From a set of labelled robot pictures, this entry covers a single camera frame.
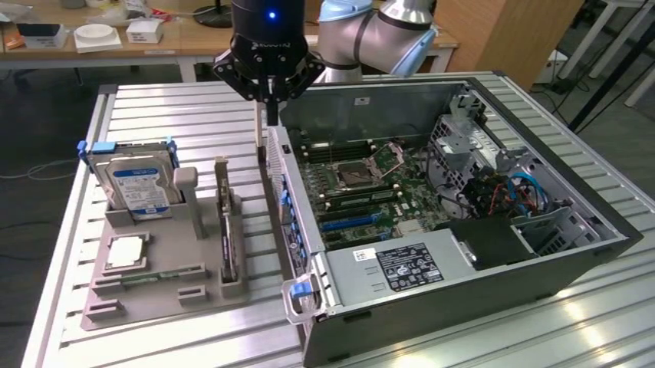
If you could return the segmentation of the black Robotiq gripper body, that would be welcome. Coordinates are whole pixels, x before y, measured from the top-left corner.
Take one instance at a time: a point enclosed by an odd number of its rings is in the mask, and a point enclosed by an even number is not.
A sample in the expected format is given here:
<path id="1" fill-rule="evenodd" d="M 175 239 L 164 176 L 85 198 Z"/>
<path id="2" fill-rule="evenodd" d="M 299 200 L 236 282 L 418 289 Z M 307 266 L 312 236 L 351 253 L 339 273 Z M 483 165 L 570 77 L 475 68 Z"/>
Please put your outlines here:
<path id="1" fill-rule="evenodd" d="M 303 1 L 234 1 L 231 49 L 254 71 L 275 76 L 279 60 L 310 52 Z"/>

